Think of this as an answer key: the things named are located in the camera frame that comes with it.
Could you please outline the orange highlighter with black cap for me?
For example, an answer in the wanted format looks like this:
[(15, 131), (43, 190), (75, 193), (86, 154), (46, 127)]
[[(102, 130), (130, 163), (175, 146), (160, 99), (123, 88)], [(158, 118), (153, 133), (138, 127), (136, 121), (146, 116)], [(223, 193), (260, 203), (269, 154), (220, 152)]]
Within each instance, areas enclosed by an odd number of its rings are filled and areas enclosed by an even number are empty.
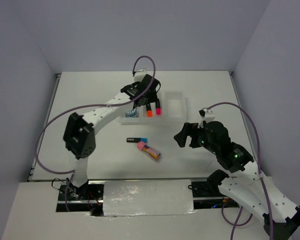
[(146, 105), (146, 115), (148, 118), (151, 118), (153, 116), (152, 107), (150, 103)]

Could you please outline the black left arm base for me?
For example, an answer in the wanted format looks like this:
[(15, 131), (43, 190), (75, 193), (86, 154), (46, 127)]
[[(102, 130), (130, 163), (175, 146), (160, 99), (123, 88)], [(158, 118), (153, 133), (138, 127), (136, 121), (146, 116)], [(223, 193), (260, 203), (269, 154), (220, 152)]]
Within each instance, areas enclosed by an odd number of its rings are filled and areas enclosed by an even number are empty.
[(79, 189), (75, 189), (72, 184), (68, 184), (68, 180), (54, 178), (51, 187), (58, 191), (56, 200), (56, 212), (86, 212), (94, 217), (104, 215), (103, 183), (85, 183)]

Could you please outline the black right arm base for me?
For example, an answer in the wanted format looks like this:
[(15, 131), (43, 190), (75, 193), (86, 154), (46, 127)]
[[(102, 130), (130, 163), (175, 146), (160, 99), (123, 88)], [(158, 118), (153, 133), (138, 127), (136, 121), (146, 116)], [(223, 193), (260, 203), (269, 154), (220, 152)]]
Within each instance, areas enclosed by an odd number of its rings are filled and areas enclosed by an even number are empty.
[(192, 191), (195, 210), (221, 209), (224, 204), (226, 208), (239, 207), (234, 200), (209, 187), (207, 181), (192, 181), (187, 187)]

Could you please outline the pink highlighter with black cap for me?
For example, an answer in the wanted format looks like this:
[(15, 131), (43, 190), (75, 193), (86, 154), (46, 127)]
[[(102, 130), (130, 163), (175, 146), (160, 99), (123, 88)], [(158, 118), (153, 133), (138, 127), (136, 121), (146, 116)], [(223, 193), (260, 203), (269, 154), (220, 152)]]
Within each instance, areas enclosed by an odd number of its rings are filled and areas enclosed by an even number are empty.
[(155, 112), (156, 112), (156, 115), (158, 115), (158, 116), (162, 114), (160, 99), (157, 99), (156, 102), (155, 102)]

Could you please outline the pink tube of coloured pens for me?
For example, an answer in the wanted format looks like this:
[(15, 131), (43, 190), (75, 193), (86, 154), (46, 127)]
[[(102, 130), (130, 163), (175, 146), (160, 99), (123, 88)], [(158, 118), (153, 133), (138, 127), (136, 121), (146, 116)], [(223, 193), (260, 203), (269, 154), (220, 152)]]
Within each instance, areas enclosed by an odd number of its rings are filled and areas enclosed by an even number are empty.
[(146, 153), (154, 161), (159, 161), (160, 157), (162, 156), (162, 154), (158, 150), (148, 146), (147, 143), (145, 143), (143, 141), (140, 141), (140, 142), (137, 143), (137, 148), (140, 151)]

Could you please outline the blue highlighter with black cap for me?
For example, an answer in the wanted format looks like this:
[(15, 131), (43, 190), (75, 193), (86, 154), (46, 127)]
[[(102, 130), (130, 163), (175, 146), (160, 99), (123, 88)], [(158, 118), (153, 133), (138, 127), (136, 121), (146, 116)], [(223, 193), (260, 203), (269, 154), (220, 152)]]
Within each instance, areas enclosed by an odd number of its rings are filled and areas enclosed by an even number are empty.
[(127, 143), (139, 143), (139, 142), (147, 143), (148, 139), (144, 138), (144, 137), (127, 137), (126, 142)]

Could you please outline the blue cleaning gel jar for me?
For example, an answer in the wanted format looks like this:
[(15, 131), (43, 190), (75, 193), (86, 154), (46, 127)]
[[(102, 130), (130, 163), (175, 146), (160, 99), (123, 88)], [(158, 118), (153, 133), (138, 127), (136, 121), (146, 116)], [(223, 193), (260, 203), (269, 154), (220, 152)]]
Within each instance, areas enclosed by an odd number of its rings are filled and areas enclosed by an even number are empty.
[(138, 111), (136, 109), (132, 109), (129, 112), (125, 113), (126, 118), (136, 118), (138, 116)]

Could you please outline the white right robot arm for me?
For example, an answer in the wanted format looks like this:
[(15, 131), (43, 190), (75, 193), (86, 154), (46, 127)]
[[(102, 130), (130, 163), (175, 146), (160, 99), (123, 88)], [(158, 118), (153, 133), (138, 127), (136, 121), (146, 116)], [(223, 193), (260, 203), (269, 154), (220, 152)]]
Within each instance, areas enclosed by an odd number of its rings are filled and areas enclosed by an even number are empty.
[(186, 122), (173, 138), (183, 148), (187, 137), (191, 138), (191, 148), (205, 148), (221, 165), (206, 180), (211, 195), (233, 199), (263, 224), (267, 234), (273, 228), (273, 239), (290, 238), (300, 226), (300, 206), (289, 200), (269, 177), (259, 174), (253, 156), (231, 141), (221, 122)]

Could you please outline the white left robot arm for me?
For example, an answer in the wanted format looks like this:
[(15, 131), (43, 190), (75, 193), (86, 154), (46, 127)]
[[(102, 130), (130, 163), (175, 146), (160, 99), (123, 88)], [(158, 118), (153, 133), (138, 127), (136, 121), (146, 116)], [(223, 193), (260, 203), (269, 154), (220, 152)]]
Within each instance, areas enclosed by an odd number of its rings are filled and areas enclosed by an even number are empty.
[(70, 160), (74, 175), (69, 183), (70, 194), (81, 200), (88, 193), (88, 158), (96, 149), (96, 134), (120, 115), (157, 101), (161, 88), (159, 80), (143, 73), (134, 77), (134, 83), (124, 86), (103, 106), (84, 114), (72, 113), (67, 121), (63, 140), (73, 154)]

